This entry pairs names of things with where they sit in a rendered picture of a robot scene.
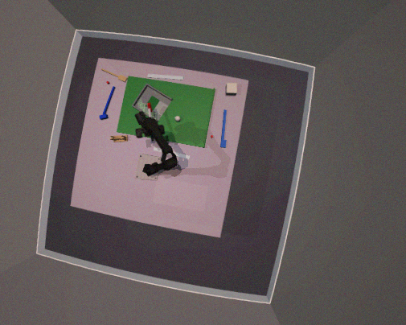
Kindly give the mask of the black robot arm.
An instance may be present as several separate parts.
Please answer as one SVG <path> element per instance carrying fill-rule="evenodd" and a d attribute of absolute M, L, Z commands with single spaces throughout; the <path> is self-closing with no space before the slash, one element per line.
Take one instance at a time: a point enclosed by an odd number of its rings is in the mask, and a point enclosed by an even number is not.
<path fill-rule="evenodd" d="M 161 163 L 157 164 L 157 162 L 155 162 L 152 164 L 145 164 L 142 172 L 150 177 L 151 175 L 156 174 L 159 170 L 163 169 L 164 171 L 168 171 L 169 169 L 176 167 L 178 165 L 177 157 L 173 153 L 172 147 L 169 146 L 166 139 L 162 136 L 157 121 L 154 118 L 146 117 L 144 112 L 139 112 L 134 116 L 137 118 L 139 125 L 141 125 L 142 133 L 144 133 L 145 136 L 152 134 L 162 150 Z M 169 153 L 172 154 L 172 158 L 166 160 L 166 155 Z"/>

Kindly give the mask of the beige cube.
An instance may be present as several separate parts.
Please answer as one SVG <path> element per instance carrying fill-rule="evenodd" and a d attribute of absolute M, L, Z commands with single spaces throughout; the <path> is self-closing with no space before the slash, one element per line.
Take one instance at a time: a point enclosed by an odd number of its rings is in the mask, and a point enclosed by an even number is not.
<path fill-rule="evenodd" d="M 235 96 L 237 94 L 237 84 L 226 83 L 226 96 Z"/>

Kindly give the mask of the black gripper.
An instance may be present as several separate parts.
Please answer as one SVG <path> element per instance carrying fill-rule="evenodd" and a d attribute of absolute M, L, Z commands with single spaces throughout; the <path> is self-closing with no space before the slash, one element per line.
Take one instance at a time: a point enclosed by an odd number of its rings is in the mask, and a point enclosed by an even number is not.
<path fill-rule="evenodd" d="M 164 132 L 164 125 L 159 125 L 158 128 L 159 128 L 159 130 L 161 131 L 162 134 L 165 133 L 165 132 Z M 144 134 L 144 133 L 142 133 L 141 128 L 140 128 L 140 129 L 136 129 L 137 138 L 142 138 L 142 135 L 141 135 L 141 134 Z M 144 136 L 145 136 L 145 134 L 144 134 Z"/>

